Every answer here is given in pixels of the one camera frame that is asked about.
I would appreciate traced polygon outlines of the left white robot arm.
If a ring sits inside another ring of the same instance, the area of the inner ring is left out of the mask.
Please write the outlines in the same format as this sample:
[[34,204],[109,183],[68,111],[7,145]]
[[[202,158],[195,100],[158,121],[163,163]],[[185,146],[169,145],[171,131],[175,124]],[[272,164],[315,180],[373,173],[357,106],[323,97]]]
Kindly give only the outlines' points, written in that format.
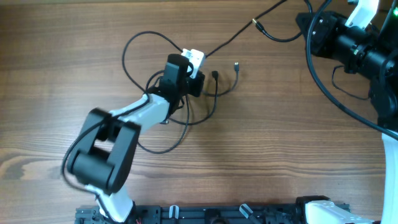
[[109,221],[124,223],[134,208],[124,183],[139,135],[168,119],[180,108],[184,96],[200,96],[205,76],[199,68],[205,58],[195,49],[170,54],[159,84],[145,90],[140,100],[109,112],[96,108],[86,117],[63,169],[95,195]]

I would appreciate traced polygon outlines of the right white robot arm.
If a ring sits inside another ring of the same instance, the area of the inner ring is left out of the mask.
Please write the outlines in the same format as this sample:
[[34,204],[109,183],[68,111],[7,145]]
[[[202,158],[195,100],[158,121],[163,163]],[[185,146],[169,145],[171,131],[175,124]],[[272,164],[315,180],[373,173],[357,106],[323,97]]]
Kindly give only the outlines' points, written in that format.
[[[378,12],[378,1],[352,1],[349,17],[327,11],[324,1],[316,12],[297,14],[305,39],[308,70],[320,91],[342,112],[382,134],[386,157],[384,205],[381,223],[397,223],[397,1],[393,1],[378,33],[368,31]],[[339,102],[319,79],[313,57],[339,61],[346,73],[369,80],[367,98],[377,122],[358,115]]]

